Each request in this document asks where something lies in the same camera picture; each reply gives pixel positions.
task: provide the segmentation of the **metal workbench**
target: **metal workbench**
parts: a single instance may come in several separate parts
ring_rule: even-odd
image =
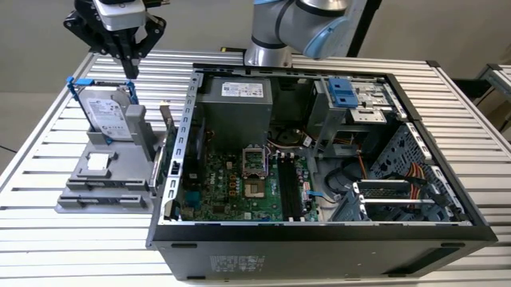
[[[193,62],[241,64],[240,53],[155,51],[140,64],[136,81],[147,121],[164,124],[157,111],[169,101],[176,122]],[[395,74],[423,117],[465,190],[492,225],[499,243],[419,279],[389,285],[511,285],[511,150],[440,68],[425,62],[295,56],[296,68]],[[123,80],[111,58],[88,55],[76,77]],[[84,114],[65,90],[60,93],[0,177],[0,281],[6,286],[185,285],[381,285],[377,281],[176,282],[144,241],[149,215],[57,214],[67,178],[88,141]]]
[[[487,80],[511,102],[511,65],[488,64],[480,71],[479,79]]]

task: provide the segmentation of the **motherboard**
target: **motherboard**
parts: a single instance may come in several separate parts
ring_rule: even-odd
[[[279,169],[283,159],[264,150],[257,153],[255,148],[240,154],[209,153],[201,190],[185,194],[183,220],[317,221],[315,200],[305,196],[304,190],[304,187],[312,189],[305,159],[287,159],[292,176],[288,170]],[[281,192],[283,181],[291,182],[291,195]],[[295,219],[284,216],[291,205],[299,209]]]

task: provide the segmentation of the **gray floor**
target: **gray floor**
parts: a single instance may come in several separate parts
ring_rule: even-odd
[[[56,96],[40,93],[0,93],[0,145],[17,150]],[[0,173],[14,154],[0,148]]]

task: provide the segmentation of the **ram slot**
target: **ram slot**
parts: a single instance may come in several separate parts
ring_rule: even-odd
[[[300,194],[293,159],[288,156],[277,160],[279,187],[283,218],[287,221],[299,221],[301,217]]]

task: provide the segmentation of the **power supply label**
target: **power supply label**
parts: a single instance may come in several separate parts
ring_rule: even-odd
[[[113,140],[131,140],[127,120],[117,102],[108,99],[87,99],[87,102],[101,132]]]
[[[221,85],[224,97],[264,97],[263,84],[256,83],[224,83]]]
[[[215,255],[209,256],[215,272],[260,272],[264,255]]]

